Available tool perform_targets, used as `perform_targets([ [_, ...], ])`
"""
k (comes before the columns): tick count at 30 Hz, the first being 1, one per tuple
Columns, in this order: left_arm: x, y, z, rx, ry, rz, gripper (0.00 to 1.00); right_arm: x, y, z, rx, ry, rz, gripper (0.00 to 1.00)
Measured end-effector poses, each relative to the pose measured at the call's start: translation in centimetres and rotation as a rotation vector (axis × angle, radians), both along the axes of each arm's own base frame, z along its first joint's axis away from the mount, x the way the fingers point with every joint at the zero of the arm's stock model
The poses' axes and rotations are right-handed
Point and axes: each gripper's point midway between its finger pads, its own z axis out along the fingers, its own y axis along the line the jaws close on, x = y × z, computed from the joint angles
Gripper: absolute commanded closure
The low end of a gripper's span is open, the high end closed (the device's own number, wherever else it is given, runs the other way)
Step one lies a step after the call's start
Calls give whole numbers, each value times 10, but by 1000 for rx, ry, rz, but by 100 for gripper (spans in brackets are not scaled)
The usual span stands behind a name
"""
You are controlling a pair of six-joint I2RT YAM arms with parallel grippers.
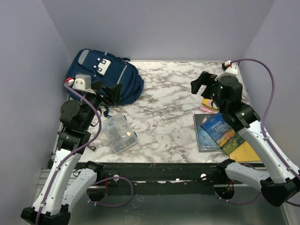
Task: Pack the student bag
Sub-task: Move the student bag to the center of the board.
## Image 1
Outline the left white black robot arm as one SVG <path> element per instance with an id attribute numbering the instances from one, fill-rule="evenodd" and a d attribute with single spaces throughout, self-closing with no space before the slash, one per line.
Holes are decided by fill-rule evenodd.
<path id="1" fill-rule="evenodd" d="M 106 87 L 103 81 L 91 83 L 68 78 L 65 88 L 81 101 L 68 100 L 60 109 L 63 129 L 58 133 L 54 163 L 43 189 L 21 218 L 30 225 L 67 225 L 71 210 L 89 186 L 103 182 L 104 174 L 96 163 L 88 163 L 72 184 L 69 180 L 85 148 L 95 140 L 88 132 L 94 117 L 100 118 L 101 102 L 118 103 L 122 85 Z"/>

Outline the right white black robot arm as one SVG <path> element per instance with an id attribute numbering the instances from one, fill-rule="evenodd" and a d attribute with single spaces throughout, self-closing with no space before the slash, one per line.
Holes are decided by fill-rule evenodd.
<path id="1" fill-rule="evenodd" d="M 235 76 L 218 78 L 204 71 L 191 82 L 192 94 L 197 94 L 203 85 L 206 88 L 201 96 L 213 101 L 225 122 L 247 141 L 267 169 L 260 172 L 227 159 L 217 166 L 217 181 L 225 184 L 236 180 L 251 186 L 275 207 L 287 202 L 300 191 L 300 170 L 281 150 L 274 151 L 276 143 L 262 128 L 261 118 L 242 102 L 242 84 Z"/>

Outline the navy blue student backpack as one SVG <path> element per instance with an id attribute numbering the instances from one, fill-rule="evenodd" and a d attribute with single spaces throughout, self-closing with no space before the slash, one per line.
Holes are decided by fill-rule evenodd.
<path id="1" fill-rule="evenodd" d="M 109 116 L 110 106 L 129 105 L 134 103 L 142 94 L 144 80 L 139 75 L 137 68 L 130 63 L 129 58 L 120 58 L 108 52 L 91 49 L 80 50 L 70 68 L 66 78 L 76 74 L 86 74 L 91 77 L 91 82 L 103 81 L 103 85 L 113 87 L 122 84 L 120 90 L 120 102 L 117 104 L 101 105 L 105 107 L 104 116 Z"/>

